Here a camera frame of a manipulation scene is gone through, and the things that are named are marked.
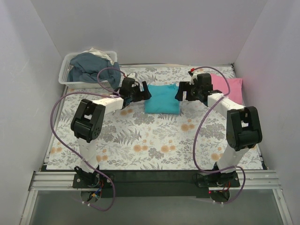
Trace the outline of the teal t shirt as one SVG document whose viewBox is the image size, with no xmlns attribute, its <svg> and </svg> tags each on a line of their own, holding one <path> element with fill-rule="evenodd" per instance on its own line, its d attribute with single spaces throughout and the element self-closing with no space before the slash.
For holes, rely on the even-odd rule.
<svg viewBox="0 0 300 225">
<path fill-rule="evenodd" d="M 178 86 L 173 83 L 169 85 L 148 85 L 151 98 L 145 101 L 145 113 L 150 114 L 176 114 L 180 113 L 180 102 L 175 99 Z"/>
</svg>

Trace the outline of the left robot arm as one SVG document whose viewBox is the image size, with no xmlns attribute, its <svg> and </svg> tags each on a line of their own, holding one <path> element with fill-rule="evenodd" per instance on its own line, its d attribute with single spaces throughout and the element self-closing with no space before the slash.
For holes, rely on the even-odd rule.
<svg viewBox="0 0 300 225">
<path fill-rule="evenodd" d="M 96 187 L 100 176 L 94 171 L 98 169 L 96 139 L 101 133 L 104 116 L 116 110 L 122 110 L 132 102 L 140 102 L 151 98 L 145 81 L 140 84 L 132 77 L 123 79 L 116 93 L 96 101 L 81 100 L 71 122 L 71 130 L 79 143 L 79 154 L 83 157 L 75 172 L 88 187 Z"/>
</svg>

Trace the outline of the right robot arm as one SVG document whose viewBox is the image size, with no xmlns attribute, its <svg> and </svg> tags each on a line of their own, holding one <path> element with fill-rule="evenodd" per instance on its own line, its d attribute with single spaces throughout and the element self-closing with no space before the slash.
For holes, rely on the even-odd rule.
<svg viewBox="0 0 300 225">
<path fill-rule="evenodd" d="M 210 74 L 195 75 L 190 71 L 189 75 L 191 80 L 180 82 L 175 99 L 198 100 L 209 108 L 209 112 L 216 110 L 226 118 L 227 147 L 222 157 L 210 171 L 196 166 L 201 173 L 212 176 L 215 185 L 223 186 L 229 181 L 229 175 L 236 171 L 248 150 L 263 139 L 258 110 L 254 106 L 237 104 L 228 98 L 228 93 L 215 90 Z"/>
</svg>

